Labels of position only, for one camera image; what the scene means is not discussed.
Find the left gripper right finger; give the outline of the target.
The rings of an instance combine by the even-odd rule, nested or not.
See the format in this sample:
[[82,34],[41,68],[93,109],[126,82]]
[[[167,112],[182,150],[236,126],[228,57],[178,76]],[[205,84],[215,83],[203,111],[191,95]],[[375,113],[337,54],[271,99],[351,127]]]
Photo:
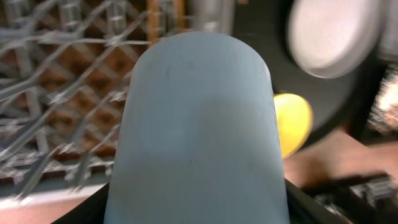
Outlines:
[[346,224],[285,179],[290,224]]

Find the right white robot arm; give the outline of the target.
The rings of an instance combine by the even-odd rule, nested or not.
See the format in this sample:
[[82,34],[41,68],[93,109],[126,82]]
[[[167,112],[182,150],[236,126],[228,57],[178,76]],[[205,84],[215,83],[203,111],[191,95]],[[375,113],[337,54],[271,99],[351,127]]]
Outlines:
[[303,191],[346,223],[397,224],[397,185],[387,174],[331,180]]

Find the blue plastic cup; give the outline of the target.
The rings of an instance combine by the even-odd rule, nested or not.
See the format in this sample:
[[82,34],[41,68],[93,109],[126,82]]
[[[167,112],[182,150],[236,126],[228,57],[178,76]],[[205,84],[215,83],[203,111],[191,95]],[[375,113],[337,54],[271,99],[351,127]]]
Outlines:
[[288,223],[268,68],[228,35],[171,36],[136,62],[105,223]]

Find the grey round plate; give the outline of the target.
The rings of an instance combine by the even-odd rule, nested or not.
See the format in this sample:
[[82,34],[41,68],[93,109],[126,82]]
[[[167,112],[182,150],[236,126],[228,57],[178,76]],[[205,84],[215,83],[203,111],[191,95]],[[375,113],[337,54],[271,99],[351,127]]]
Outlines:
[[294,1],[287,26],[292,58],[314,77],[346,75],[376,45],[382,5],[378,0]]

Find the yellow bowl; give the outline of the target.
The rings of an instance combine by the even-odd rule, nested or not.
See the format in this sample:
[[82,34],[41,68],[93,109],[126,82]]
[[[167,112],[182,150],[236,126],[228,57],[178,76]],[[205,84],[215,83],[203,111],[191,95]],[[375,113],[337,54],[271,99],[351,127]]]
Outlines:
[[274,95],[282,157],[298,151],[308,139],[313,124],[313,111],[309,102],[295,94]]

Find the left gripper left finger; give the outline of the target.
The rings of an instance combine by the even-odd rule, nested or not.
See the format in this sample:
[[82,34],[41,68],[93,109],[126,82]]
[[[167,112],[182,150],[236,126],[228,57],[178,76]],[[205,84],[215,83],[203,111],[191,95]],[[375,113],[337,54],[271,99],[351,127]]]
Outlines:
[[108,191],[106,184],[52,224],[103,224]]

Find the food scraps and rice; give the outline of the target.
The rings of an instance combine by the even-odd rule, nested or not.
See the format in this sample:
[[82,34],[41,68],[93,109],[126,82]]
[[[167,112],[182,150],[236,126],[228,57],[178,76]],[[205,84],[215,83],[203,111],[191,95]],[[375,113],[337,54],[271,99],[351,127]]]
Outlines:
[[371,107],[368,123],[379,133],[397,132],[397,65],[387,68]]

